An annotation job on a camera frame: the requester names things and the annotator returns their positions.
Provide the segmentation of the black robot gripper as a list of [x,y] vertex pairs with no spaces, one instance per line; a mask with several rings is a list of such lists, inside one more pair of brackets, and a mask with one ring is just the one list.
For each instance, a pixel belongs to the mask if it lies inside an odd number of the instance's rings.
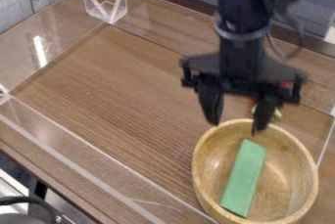
[[276,60],[264,46],[264,37],[248,41],[220,40],[217,52],[181,59],[182,85],[193,88],[206,121],[217,125],[224,110],[222,93],[253,99],[251,134],[267,128],[276,108],[297,104],[305,74]]

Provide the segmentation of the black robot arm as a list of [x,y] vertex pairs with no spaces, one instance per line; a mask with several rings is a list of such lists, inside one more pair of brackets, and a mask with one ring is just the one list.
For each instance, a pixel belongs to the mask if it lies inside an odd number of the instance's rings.
[[220,38],[216,52],[181,59],[182,85],[196,90],[206,121],[220,123],[224,96],[256,99],[252,132],[267,128],[275,111],[301,99],[305,74],[285,64],[292,54],[272,57],[264,43],[271,40],[271,21],[285,19],[288,7],[299,0],[217,0],[213,21]]

